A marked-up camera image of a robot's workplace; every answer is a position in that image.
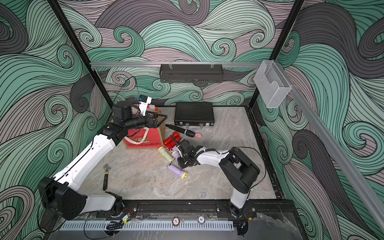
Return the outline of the red jute tote bag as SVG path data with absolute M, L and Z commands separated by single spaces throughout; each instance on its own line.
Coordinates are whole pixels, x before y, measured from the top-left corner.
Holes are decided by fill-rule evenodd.
M 158 149 L 163 145 L 165 139 L 165 124 L 158 128 L 129 130 L 128 136 L 123 139 L 127 149 Z

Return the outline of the green flashlight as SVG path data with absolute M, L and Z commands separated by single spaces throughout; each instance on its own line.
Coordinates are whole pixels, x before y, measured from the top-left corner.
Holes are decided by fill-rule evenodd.
M 166 148 L 159 147 L 158 152 L 162 155 L 162 157 L 167 161 L 169 165 L 173 162 L 174 158 L 172 155 L 170 155 Z

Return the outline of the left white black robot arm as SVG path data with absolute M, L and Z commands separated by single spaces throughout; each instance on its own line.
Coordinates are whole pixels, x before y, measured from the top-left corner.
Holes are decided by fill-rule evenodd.
M 113 150 L 130 130 L 156 129 L 168 118 L 148 112 L 147 104 L 138 106 L 122 101 L 113 105 L 112 119 L 94 136 L 91 143 L 54 177 L 44 177 L 38 184 L 42 206 L 65 220 L 96 211 L 119 217 L 125 210 L 122 197 L 111 192 L 86 196 L 78 192 L 82 183 L 100 160 Z

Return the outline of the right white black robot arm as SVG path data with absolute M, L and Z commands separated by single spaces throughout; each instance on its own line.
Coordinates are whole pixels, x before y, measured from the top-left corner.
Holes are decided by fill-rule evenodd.
M 187 140 L 175 143 L 181 154 L 178 164 L 182 169 L 195 165 L 209 165 L 222 170 L 233 187 L 229 204 L 231 215 L 235 218 L 241 217 L 253 183 L 261 172 L 260 168 L 240 147 L 217 151 L 203 146 L 194 147 Z

